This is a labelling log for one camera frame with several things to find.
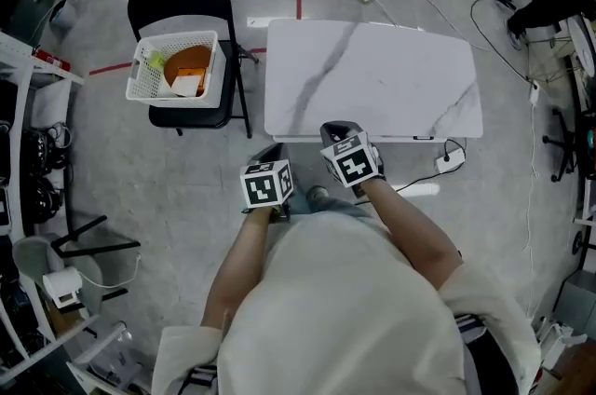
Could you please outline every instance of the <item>sleeve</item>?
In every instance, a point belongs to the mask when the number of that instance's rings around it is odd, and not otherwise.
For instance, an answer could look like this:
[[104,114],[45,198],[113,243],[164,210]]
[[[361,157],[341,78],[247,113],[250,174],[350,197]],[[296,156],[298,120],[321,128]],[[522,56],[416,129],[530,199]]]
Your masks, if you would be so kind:
[[157,351],[151,393],[169,395],[171,386],[179,386],[191,368],[214,361],[222,339],[222,331],[211,327],[164,329]]
[[495,279],[466,263],[453,272],[439,294],[456,317],[473,314],[482,320],[507,358],[520,394],[525,395],[540,368],[540,347],[522,308]]

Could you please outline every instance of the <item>black tripod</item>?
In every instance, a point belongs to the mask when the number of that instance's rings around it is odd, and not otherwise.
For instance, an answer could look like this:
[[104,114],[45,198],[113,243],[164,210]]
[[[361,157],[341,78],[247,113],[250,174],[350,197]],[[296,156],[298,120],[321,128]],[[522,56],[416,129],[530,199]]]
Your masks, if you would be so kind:
[[562,175],[564,173],[573,173],[576,167],[576,164],[574,162],[574,151],[576,150],[576,135],[572,131],[569,131],[567,129],[565,121],[563,120],[561,115],[561,110],[559,110],[558,108],[553,108],[552,114],[559,118],[559,123],[561,124],[562,131],[562,142],[551,140],[547,135],[544,135],[542,137],[542,143],[550,143],[552,145],[558,146],[563,150],[561,167],[559,168],[559,175],[550,175],[550,180],[554,183],[557,183],[561,180]]

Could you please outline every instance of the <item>marble pattern tabletop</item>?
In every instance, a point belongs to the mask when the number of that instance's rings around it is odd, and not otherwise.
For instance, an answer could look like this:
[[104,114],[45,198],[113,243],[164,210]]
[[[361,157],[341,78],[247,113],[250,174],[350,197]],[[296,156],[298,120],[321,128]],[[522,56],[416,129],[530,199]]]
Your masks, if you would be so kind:
[[265,130],[278,141],[315,141],[330,120],[356,121],[373,141],[480,138],[470,45],[383,24],[272,21]]

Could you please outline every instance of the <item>white shirt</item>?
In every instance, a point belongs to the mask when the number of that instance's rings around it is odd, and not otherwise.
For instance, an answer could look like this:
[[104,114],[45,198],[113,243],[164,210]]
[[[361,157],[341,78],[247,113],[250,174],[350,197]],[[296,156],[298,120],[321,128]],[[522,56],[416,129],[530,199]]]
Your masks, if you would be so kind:
[[164,331],[152,393],[176,393],[188,369],[217,357],[222,395],[463,395],[454,314],[468,313],[483,319],[527,393],[539,349],[515,300],[469,265],[437,292],[386,235],[372,219],[335,212],[292,226],[223,342],[209,328]]

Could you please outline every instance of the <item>metal rack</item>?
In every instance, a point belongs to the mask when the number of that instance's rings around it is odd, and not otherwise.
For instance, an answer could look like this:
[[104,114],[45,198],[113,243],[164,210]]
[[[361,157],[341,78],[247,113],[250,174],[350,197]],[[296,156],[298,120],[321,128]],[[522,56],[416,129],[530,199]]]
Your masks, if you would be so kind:
[[[35,74],[55,75],[68,82],[67,85],[61,86],[61,97],[55,101],[60,108],[54,109],[57,111],[54,115],[58,114],[60,117],[63,116],[64,120],[66,119],[66,111],[68,107],[68,98],[64,98],[64,92],[66,92],[66,96],[70,93],[72,82],[75,82],[78,85],[83,85],[85,83],[85,80],[80,76],[67,72],[51,63],[37,59],[32,55],[33,52],[34,50],[31,46],[27,46],[9,35],[0,33],[0,75],[18,86],[15,119],[9,135],[11,176],[7,188],[8,207],[11,219],[9,237],[13,244],[16,241],[25,238],[22,215],[20,213],[20,136],[22,133],[27,94],[31,86],[32,77]],[[61,178],[63,184],[63,174],[54,176],[57,179]],[[59,211],[55,218],[58,216],[60,216],[61,219],[60,221],[57,220],[56,223],[59,223],[61,226],[65,225],[65,212],[63,209],[62,212]],[[46,355],[79,334],[97,319],[97,316],[95,316],[82,320],[71,330],[62,334],[60,337],[56,337],[47,320],[46,312],[39,297],[39,293],[37,292],[35,283],[26,276],[20,275],[20,285],[31,301],[38,323],[37,330],[47,339],[48,344],[34,354],[29,354],[14,330],[10,318],[0,300],[0,320],[6,327],[16,350],[23,357],[21,363],[0,373],[0,386],[46,357]]]

